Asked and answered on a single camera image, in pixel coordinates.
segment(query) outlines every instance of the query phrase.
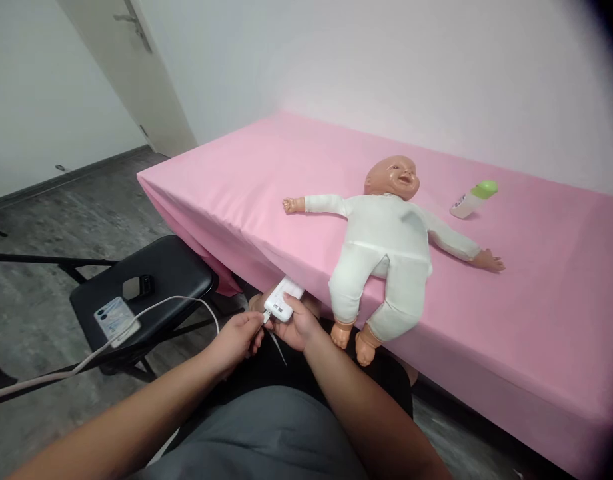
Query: charging cable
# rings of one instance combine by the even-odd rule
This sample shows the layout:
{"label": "charging cable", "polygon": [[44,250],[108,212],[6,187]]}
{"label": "charging cable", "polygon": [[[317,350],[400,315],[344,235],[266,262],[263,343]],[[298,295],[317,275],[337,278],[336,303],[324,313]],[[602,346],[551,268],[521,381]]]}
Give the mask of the charging cable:
{"label": "charging cable", "polygon": [[[269,317],[271,316],[271,312],[269,310],[265,310],[263,315],[265,316],[265,319],[262,321],[262,324],[266,325],[269,321]],[[278,349],[278,352],[280,352],[280,356],[282,357],[282,361],[285,363],[285,367],[288,367],[287,361],[285,360],[285,356],[282,354],[280,344],[278,343],[278,339],[275,337],[275,335],[273,335],[273,332],[271,330],[269,330],[269,333],[271,334],[271,339],[273,340],[273,343],[275,343],[275,347]]]}
{"label": "charging cable", "polygon": [[[121,337],[122,335],[124,335],[133,326],[133,324],[137,321],[138,318],[140,318],[146,312],[148,312],[150,310],[153,310],[155,307],[158,307],[158,306],[162,305],[164,302],[169,301],[169,300],[173,300],[173,299],[193,300],[193,301],[198,301],[198,302],[201,302],[202,304],[204,304],[204,306],[207,308],[207,310],[209,310],[209,312],[211,313],[211,316],[213,317],[213,321],[215,322],[216,335],[218,333],[220,333],[220,325],[218,324],[218,319],[216,318],[215,314],[213,313],[213,310],[211,310],[209,305],[207,305],[207,302],[205,302],[202,299],[195,299],[195,298],[192,298],[192,297],[183,297],[181,295],[174,295],[172,297],[169,297],[167,299],[159,301],[158,303],[156,303],[156,304],[154,304],[154,305],[152,305],[152,306],[142,310],[135,317],[133,317],[133,320],[131,320],[131,322],[129,322],[129,324],[127,325],[126,328],[124,328],[116,336],[114,336],[111,339],[109,339],[109,341],[106,342],[102,347],[98,348],[98,350],[94,351],[87,358],[82,360],[82,362],[80,362],[80,364],[78,364],[78,366],[76,368],[74,368],[73,370],[69,370],[69,371],[66,371],[66,372],[50,373],[48,375],[43,375],[41,377],[36,377],[34,379],[31,379],[31,380],[26,380],[24,382],[20,382],[20,383],[14,384],[14,385],[10,385],[9,387],[1,388],[0,389],[0,397],[4,397],[5,395],[8,395],[10,393],[15,393],[15,392],[17,392],[19,390],[23,390],[23,389],[26,389],[26,388],[29,388],[29,387],[34,387],[36,385],[42,385],[43,383],[52,382],[52,381],[56,381],[56,380],[64,380],[64,379],[68,379],[68,378],[70,378],[70,377],[72,377],[74,375],[77,375],[78,373],[80,373],[82,371],[82,369],[84,367],[87,366],[87,364],[91,360],[93,360],[100,353],[102,353],[111,344],[111,342],[115,341],[115,339],[117,339],[117,338]],[[267,315],[267,313],[268,312],[265,312],[265,322],[264,323],[266,323],[269,320],[269,316]],[[271,337],[273,338],[273,342],[275,343],[275,346],[277,347],[278,351],[280,352],[280,356],[282,357],[282,361],[284,361],[285,365],[286,365],[287,362],[285,361],[284,355],[282,355],[282,351],[280,350],[280,345],[278,344],[278,341],[276,340],[275,335],[273,335],[273,332],[269,332],[269,333],[271,334]]]}

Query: white wall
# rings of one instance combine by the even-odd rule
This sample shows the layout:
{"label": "white wall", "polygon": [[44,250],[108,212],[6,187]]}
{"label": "white wall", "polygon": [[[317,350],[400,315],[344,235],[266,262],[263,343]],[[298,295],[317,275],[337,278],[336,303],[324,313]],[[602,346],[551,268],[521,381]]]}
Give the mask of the white wall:
{"label": "white wall", "polygon": [[613,61],[573,0],[138,0],[196,138],[276,107],[613,194]]}
{"label": "white wall", "polygon": [[145,143],[55,0],[0,0],[0,196]]}

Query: phone case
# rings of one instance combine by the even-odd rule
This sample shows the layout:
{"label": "phone case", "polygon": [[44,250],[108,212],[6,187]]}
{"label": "phone case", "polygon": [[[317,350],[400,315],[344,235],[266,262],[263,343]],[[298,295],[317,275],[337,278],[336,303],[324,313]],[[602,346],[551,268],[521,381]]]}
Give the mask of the phone case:
{"label": "phone case", "polygon": [[[104,332],[107,340],[111,340],[124,331],[135,318],[135,315],[122,297],[115,297],[104,307],[96,310],[93,316],[98,322],[98,325],[100,325],[100,328],[102,328],[102,332]],[[140,322],[134,322],[129,330],[122,333],[122,335],[111,342],[111,346],[113,348],[119,347],[139,329]]]}

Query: baseboard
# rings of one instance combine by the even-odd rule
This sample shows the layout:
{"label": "baseboard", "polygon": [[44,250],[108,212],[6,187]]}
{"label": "baseboard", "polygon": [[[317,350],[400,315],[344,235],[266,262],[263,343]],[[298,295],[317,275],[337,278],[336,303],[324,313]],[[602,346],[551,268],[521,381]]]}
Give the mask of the baseboard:
{"label": "baseboard", "polygon": [[104,160],[90,163],[89,165],[85,165],[84,167],[78,168],[76,170],[63,173],[62,175],[58,175],[57,177],[54,177],[41,183],[37,183],[36,185],[32,185],[25,189],[15,191],[13,193],[0,197],[0,209],[9,207],[14,203],[18,203],[19,201],[35,197],[36,195],[40,195],[41,193],[44,193],[46,191],[53,190],[60,185],[64,185],[79,178],[86,177],[90,173],[108,165],[109,163],[117,162],[119,160],[130,159],[136,155],[140,155],[141,153],[150,151],[152,151],[150,146],[143,145],[141,147],[137,147],[132,150],[119,153],[118,155],[114,155]]}

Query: black folding chair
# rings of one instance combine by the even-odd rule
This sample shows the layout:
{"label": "black folding chair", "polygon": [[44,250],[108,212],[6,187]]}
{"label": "black folding chair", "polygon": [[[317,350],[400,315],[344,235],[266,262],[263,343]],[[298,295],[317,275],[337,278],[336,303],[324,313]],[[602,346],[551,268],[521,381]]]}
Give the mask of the black folding chair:
{"label": "black folding chair", "polygon": [[[173,295],[202,298],[219,317],[242,311],[238,309],[224,314],[211,301],[210,296],[217,288],[217,276],[193,250],[174,235],[157,239],[120,261],[8,254],[0,254],[0,261],[53,263],[76,280],[80,285],[71,292],[69,299],[92,351],[107,342],[93,314],[110,300],[121,297],[123,283],[134,277],[150,275],[153,279],[151,294],[127,300],[134,314]],[[76,270],[85,265],[104,265],[109,268],[87,280]],[[210,319],[175,330],[200,306],[199,302],[193,300],[173,299],[155,307],[140,317],[141,328],[136,333],[117,349],[105,350],[91,364],[100,366],[105,375],[124,372],[142,381],[154,380],[156,376],[145,355],[161,341],[213,323]]]}

